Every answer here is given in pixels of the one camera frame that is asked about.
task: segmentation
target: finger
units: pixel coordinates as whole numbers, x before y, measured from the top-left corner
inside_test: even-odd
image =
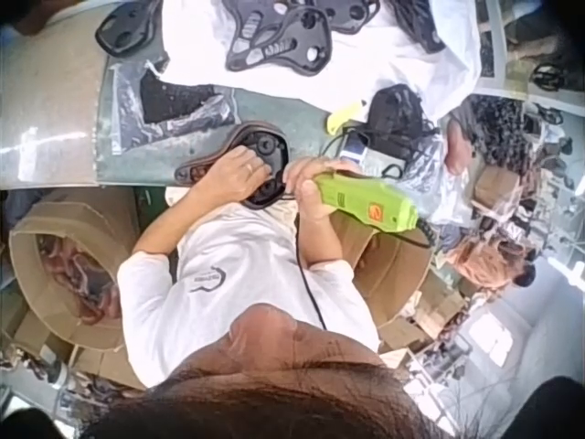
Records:
[[[330,160],[329,166],[335,171],[350,171],[355,174],[361,174],[362,168],[356,163],[346,158],[337,158]]]
[[[251,160],[248,160],[248,162],[246,162],[246,164],[245,164],[245,166],[250,166],[251,172],[254,172],[256,169],[258,169],[259,167],[261,167],[263,165],[264,165],[264,160],[259,158],[257,155],[255,155]]]
[[[313,180],[304,180],[295,191],[295,197],[299,203],[299,211],[302,214],[312,217],[323,208],[321,192]]]
[[[244,145],[239,145],[236,146],[234,149],[227,151],[226,154],[224,154],[224,157],[226,158],[236,158],[239,157],[241,155],[243,155],[244,153],[246,153],[246,151],[249,151],[250,149],[247,148]]]
[[[296,186],[299,187],[304,180],[313,179],[319,174],[325,172],[336,172],[336,171],[350,171],[357,174],[361,174],[359,166],[355,163],[342,160],[342,159],[330,159],[325,158],[320,160],[314,160],[308,163],[302,170],[300,175],[296,179]]]
[[[284,169],[284,173],[282,174],[282,181],[286,184],[286,193],[291,194],[293,192],[294,188],[296,187],[298,176],[301,174],[304,167],[313,160],[313,157],[304,157],[299,160],[295,160]]]
[[[268,165],[262,165],[252,173],[246,185],[251,189],[251,192],[255,191],[271,176],[271,167]]]
[[[256,153],[254,152],[254,150],[246,148],[246,151],[243,154],[238,155],[236,158],[234,158],[233,163],[235,166],[242,166],[248,163],[254,157],[256,157]]]

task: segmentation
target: brown cardboard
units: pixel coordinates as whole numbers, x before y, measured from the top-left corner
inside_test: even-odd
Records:
[[[355,267],[354,284],[364,296],[377,327],[398,314],[419,289],[431,263],[432,249],[401,241],[381,233],[343,212],[332,215],[332,223],[344,258]],[[410,240],[426,242],[419,230],[400,233]]]
[[[28,311],[18,327],[13,345],[36,359],[52,363],[55,359],[69,361],[73,350],[66,341],[52,334],[32,311]]]
[[[389,369],[398,369],[400,366],[404,366],[410,358],[409,350],[406,348],[391,350],[381,354],[380,358]]]
[[[475,293],[482,289],[481,286],[474,284],[466,277],[461,278],[457,284],[457,288],[463,297],[467,297],[469,299],[471,299]]]
[[[28,312],[27,301],[13,285],[0,294],[0,346],[3,348],[12,342]]]
[[[341,241],[344,259],[355,269],[357,261],[377,231],[342,212],[331,215],[331,224]]]
[[[122,320],[83,325],[71,292],[45,272],[37,234],[73,239],[116,278],[138,237],[133,191],[122,187],[56,189],[37,203],[10,232],[16,279],[28,305],[47,327],[72,345],[98,350],[122,346]]]
[[[124,386],[143,390],[145,387],[136,378],[125,348],[117,351],[101,352],[94,349],[76,348],[71,357],[69,367],[79,372],[87,372],[98,375]]]
[[[473,190],[473,205],[486,215],[504,220],[520,202],[520,175],[499,166],[487,166]]]
[[[459,292],[449,288],[433,271],[427,273],[420,292],[414,320],[430,337],[436,338],[463,309],[465,301]]]
[[[426,338],[424,332],[412,325],[403,316],[396,316],[378,327],[378,333],[390,349],[406,348],[411,343]]]

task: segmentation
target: handheld electric grinder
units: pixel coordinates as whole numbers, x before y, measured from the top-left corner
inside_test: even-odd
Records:
[[[434,245],[434,232],[419,218],[412,201],[381,179],[337,172],[322,174],[314,181],[324,204],[386,233],[420,229],[429,241],[428,244],[412,243],[425,248]]]

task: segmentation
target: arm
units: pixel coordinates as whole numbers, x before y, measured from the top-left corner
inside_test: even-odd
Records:
[[[134,245],[133,253],[166,254],[172,252],[195,221],[219,207],[215,199],[193,187],[172,208],[148,226]]]
[[[319,220],[301,218],[299,223],[299,247],[307,266],[319,262],[343,259],[341,242],[329,217]]]
[[[223,155],[207,174],[140,237],[133,253],[169,254],[189,227],[211,210],[249,197],[270,175],[270,168],[245,146]]]
[[[287,192],[294,193],[299,203],[299,249],[309,267],[343,259],[341,242],[329,219],[335,209],[323,204],[319,188],[313,182],[319,174],[336,170],[358,171],[353,163],[342,160],[304,158],[291,163],[282,177]]]

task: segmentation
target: hand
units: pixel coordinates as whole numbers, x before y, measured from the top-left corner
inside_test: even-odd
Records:
[[[222,206],[248,198],[270,175],[271,168],[253,150],[237,146],[218,159],[192,190]]]
[[[294,194],[299,203],[299,214],[304,220],[319,221],[331,215],[335,208],[323,204],[319,188],[313,178],[325,172],[351,171],[360,173],[353,162],[327,157],[306,157],[291,162],[282,175],[286,192]]]

